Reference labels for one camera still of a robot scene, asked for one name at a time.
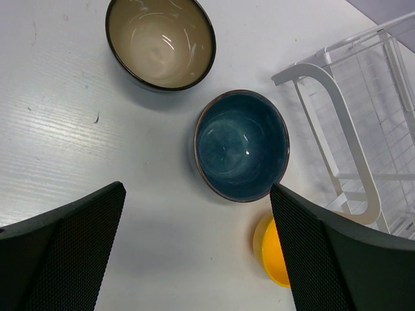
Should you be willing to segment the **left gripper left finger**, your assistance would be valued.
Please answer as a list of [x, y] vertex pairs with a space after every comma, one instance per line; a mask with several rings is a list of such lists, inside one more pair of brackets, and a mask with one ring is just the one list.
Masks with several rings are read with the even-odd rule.
[[113, 182], [1, 228], [2, 310], [94, 310], [126, 190]]

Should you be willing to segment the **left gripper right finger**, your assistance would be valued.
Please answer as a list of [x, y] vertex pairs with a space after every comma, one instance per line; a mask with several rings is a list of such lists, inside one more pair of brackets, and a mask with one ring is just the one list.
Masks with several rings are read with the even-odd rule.
[[297, 310], [413, 310], [414, 241], [365, 227], [282, 185], [270, 201]]

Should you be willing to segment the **yellow bowl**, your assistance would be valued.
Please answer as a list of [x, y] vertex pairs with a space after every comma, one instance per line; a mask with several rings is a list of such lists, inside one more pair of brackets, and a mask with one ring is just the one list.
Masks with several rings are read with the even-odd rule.
[[289, 276], [272, 213], [265, 214], [256, 225], [252, 247], [255, 259], [268, 278], [279, 286], [290, 288]]

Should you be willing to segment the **dark blue ceramic bowl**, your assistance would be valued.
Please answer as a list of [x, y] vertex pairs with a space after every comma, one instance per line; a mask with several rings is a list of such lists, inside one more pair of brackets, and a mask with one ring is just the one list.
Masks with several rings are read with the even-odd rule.
[[236, 89], [201, 111], [189, 151], [194, 169], [214, 193], [250, 203], [267, 196], [283, 178], [290, 139], [282, 114], [269, 99]]

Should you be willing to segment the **beige bowl black rim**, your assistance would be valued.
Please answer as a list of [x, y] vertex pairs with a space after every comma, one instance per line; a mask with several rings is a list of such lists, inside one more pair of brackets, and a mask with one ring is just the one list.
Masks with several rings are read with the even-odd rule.
[[110, 1], [105, 32], [126, 74], [153, 91], [190, 89], [215, 61], [215, 31], [198, 1]]

